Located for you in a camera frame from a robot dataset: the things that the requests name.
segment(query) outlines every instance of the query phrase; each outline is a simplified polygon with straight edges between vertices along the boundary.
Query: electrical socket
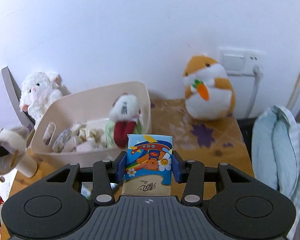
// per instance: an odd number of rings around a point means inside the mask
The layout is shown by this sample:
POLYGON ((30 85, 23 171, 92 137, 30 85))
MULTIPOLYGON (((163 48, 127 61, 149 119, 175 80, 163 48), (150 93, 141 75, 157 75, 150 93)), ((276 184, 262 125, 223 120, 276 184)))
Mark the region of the electrical socket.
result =
POLYGON ((261 65, 264 68, 266 53, 263 51, 231 47, 220 47, 219 50, 219 62, 227 70, 228 75, 254 76, 254 65, 261 65))

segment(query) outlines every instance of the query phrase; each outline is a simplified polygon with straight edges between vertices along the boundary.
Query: flower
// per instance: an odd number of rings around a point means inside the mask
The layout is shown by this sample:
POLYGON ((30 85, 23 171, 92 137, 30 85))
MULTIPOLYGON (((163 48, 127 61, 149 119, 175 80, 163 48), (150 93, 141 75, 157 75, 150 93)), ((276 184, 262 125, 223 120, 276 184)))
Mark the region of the flower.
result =
POLYGON ((171 156, 169 153, 166 153, 164 157, 159 161, 159 171, 164 170, 171 170, 171 156))
POLYGON ((134 170, 134 168, 128 169, 127 174, 129 175, 129 177, 134 177, 136 175, 136 171, 134 170))

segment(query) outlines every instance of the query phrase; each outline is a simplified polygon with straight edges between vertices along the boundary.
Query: plastic bin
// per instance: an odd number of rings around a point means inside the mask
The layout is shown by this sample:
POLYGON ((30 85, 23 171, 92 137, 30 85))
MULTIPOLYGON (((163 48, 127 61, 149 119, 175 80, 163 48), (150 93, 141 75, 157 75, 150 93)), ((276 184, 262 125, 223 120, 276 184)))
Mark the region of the plastic bin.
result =
POLYGON ((71 162, 80 163, 81 167, 90 167, 96 161, 114 160, 124 149, 111 148, 85 153, 53 153, 52 145, 64 129, 77 122, 85 123, 95 120, 98 127, 104 129, 114 101, 124 92, 133 94, 138 98, 143 133, 151 134, 150 98, 146 86, 141 82, 119 83, 71 94, 55 101, 41 119, 33 136, 32 152, 56 168, 71 162), (43 135, 50 122, 55 124, 55 131, 50 143, 45 145, 43 135))

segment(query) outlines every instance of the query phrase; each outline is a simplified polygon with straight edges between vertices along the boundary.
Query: pink ear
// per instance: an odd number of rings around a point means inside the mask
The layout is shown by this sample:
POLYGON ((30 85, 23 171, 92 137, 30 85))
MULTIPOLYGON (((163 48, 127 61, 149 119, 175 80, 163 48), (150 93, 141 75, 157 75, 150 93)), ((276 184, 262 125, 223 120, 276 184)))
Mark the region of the pink ear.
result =
POLYGON ((56 76, 53 80, 58 86, 61 85, 61 76, 58 74, 58 76, 56 76))
POLYGON ((28 111, 28 107, 29 107, 28 105, 23 105, 22 106, 22 111, 24 111, 24 112, 28 111))

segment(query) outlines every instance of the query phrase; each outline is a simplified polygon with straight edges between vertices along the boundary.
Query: mint green fabric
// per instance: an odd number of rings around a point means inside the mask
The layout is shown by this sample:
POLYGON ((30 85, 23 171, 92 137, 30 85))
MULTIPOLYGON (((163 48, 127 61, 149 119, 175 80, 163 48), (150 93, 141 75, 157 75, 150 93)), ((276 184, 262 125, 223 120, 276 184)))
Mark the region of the mint green fabric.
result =
MULTIPOLYGON (((115 142, 114 142, 114 137, 113 137, 114 126, 115 126, 115 123, 112 121, 109 121, 106 124, 105 133, 106 133, 106 141, 107 141, 108 148, 113 148, 116 146, 115 142)), ((138 121, 133 133, 134 134, 142 134, 142 125, 141 125, 140 121, 138 121)))

